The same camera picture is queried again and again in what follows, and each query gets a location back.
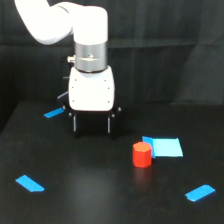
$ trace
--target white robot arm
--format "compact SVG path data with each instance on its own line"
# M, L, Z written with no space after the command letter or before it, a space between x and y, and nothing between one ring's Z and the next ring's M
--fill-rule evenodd
M47 0L15 0L15 4L28 31L38 42L50 45L73 34L75 63L71 68L68 98L74 114L108 111L112 115L115 86L112 70L107 65L107 11L70 2L50 7Z

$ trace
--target blue tape strip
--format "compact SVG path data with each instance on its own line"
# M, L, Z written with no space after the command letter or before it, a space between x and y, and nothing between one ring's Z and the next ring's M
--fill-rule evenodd
M205 197L206 195L211 194L214 191L215 191L215 189L213 189L209 185L203 185L203 186L185 194L185 196L187 197L188 200L195 202L195 201Z
M155 156L183 157L179 139L153 139Z
M30 192L44 191L43 187L41 187L39 184L31 180L26 175L23 175L22 177L18 178L16 182L22 185L24 188L26 188Z
M51 111L49 113L44 114L44 116L46 118L51 118L51 117L54 117L54 116L56 116L58 114L61 114L63 112L64 112L64 110L62 108L58 108L57 110L54 110L54 111Z
M145 143L148 143L152 146L152 158L155 159L156 156L155 156L155 152L154 152L153 138L148 138L148 137L143 136L142 141Z

